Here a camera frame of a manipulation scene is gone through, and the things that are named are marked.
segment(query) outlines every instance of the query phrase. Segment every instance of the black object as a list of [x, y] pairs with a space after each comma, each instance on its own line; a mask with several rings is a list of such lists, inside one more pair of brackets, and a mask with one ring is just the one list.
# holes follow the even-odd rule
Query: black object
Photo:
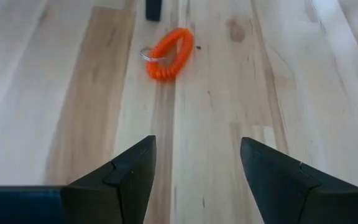
[[146, 19], [160, 21], [162, 0], [146, 0]]
[[155, 136], [66, 186], [0, 187], [0, 223], [143, 223]]
[[358, 223], [358, 187], [251, 138], [241, 160], [265, 224]]

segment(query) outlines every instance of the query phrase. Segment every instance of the orange coil keychain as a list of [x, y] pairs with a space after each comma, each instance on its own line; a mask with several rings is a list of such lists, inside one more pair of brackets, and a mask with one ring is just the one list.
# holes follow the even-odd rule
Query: orange coil keychain
[[[171, 65], [168, 67], [159, 65], [158, 62], [165, 60], [164, 56], [180, 39], [183, 39], [181, 49], [176, 54]], [[148, 48], [142, 49], [140, 56], [147, 61], [146, 70], [150, 77], [160, 81], [174, 80], [189, 58], [193, 45], [193, 34], [188, 29], [176, 28], [151, 49], [148, 56], [143, 53]]]

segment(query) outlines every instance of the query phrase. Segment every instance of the wooden floor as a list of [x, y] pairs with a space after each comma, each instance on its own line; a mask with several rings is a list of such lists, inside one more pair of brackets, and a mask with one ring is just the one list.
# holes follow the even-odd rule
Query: wooden floor
[[[262, 223], [249, 136], [358, 185], [358, 1], [0, 0], [0, 185], [66, 184], [149, 134], [145, 223]], [[188, 27], [175, 83], [139, 50]]]

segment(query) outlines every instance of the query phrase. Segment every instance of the keychain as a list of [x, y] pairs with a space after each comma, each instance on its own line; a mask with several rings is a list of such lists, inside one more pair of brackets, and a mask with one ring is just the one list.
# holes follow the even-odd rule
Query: keychain
[[[173, 62], [168, 67], [162, 67], [159, 61], [165, 60], [165, 55], [176, 44], [179, 39], [183, 39], [181, 49], [176, 54]], [[146, 70], [150, 77], [158, 81], [174, 80], [179, 71], [188, 60], [194, 46], [193, 34], [185, 28], [176, 28], [168, 33], [153, 49], [144, 48], [140, 51], [140, 56], [147, 61]]]

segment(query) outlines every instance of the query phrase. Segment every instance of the metal key ring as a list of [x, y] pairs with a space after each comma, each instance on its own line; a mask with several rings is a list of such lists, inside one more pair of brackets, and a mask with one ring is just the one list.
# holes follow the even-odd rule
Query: metal key ring
[[150, 47], [145, 47], [142, 50], [140, 50], [140, 57], [142, 57], [143, 60], [146, 60], [148, 62], [159, 62], [161, 60], [165, 60], [165, 57], [162, 58], [152, 58], [144, 54], [145, 51], [151, 51], [152, 49]]

